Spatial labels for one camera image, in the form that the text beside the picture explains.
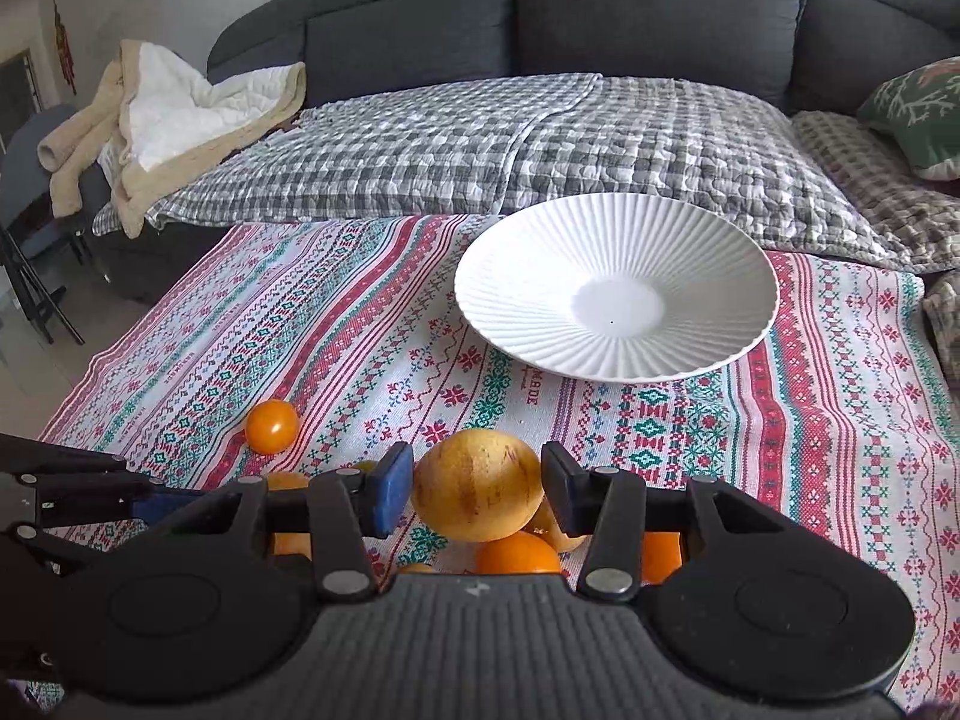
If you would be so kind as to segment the orange cherry tomato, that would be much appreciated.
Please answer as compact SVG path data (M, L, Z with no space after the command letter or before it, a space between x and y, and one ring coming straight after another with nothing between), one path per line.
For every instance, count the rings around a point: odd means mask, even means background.
M283 400L257 403L247 413L244 423L245 444L260 455L281 454L290 449L298 431L298 411Z

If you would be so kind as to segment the orange mandarin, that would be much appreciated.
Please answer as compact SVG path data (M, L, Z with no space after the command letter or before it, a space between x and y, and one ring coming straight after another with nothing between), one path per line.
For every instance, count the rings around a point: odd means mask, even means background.
M559 574L562 561L542 538L517 532L503 539L478 546L475 555L477 574Z

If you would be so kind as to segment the mandarin with stem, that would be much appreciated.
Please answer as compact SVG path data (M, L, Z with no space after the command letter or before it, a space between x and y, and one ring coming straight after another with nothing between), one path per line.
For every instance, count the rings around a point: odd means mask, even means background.
M304 495L309 478L301 473L276 472L265 475L270 491L267 520L275 525L272 535L272 554L275 557L304 557L313 559L311 537L308 530L308 514Z

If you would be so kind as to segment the embroidered red green tablecloth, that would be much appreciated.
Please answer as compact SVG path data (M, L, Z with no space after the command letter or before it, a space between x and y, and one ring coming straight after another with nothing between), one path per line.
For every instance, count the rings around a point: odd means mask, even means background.
M480 218L229 232L89 363L44 437L172 486L304 476L417 454L460 429L561 442L659 488L726 479L900 583L916 613L893 683L905 707L958 695L958 424L923 327L923 283L771 255L768 337L717 371L651 385L563 379L503 355L460 314L454 271ZM290 449L245 444L288 401Z

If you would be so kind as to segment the white ribbed plate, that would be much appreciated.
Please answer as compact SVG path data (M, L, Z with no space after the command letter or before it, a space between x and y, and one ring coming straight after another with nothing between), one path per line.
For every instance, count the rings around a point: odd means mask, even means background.
M454 277L491 346L572 379L658 383L714 371L770 332L775 270L716 213L638 193L540 203L482 232Z

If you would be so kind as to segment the black folding chair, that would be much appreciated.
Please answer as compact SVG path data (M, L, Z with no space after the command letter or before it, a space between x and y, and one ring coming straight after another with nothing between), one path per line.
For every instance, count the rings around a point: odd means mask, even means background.
M52 130L75 114L75 107L59 104L36 112L18 128L2 154L2 268L13 291L14 304L48 344L53 343L47 324L58 320L83 346L85 339L60 307L67 288L50 289L34 261L64 245L83 263L88 246L70 226L52 215L50 174L37 158L37 145Z

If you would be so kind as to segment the grey checked quilt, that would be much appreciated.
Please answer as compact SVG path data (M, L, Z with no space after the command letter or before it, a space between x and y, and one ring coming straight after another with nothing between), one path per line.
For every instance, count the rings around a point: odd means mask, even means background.
M600 73L423 86L302 110L153 203L146 227L509 215L586 193L690 203L768 250L916 270L788 117L747 93Z

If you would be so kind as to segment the beige white blanket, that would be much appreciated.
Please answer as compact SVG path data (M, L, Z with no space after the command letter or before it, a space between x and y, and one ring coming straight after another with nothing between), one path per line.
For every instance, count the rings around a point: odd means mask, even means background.
M106 156L110 204L122 231L138 238L156 202L290 122L304 99L301 62L213 85L172 50L124 39L93 101L37 145L52 215L83 210L80 177Z

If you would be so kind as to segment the green snowflake cushion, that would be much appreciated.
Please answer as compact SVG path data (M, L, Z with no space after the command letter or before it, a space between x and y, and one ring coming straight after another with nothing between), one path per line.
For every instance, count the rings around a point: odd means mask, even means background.
M856 117L898 145L924 181L958 179L960 59L931 62L880 83Z

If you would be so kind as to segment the dark grey sofa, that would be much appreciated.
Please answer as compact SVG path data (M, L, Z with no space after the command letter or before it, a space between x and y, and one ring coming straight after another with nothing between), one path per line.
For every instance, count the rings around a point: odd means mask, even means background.
M218 36L206 73L298 62L320 106L592 71L853 114L880 83L957 50L958 0L270 0Z

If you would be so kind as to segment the wall picture decoration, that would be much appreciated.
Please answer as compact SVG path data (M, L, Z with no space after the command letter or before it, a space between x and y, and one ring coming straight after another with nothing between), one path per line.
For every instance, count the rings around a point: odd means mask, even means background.
M75 67L73 66L73 57L71 57L67 30L62 15L60 15L57 0L52 0L52 6L53 40L55 41L55 50L57 50L57 59L59 59L60 75L64 78L64 83L70 89L70 93L76 94Z

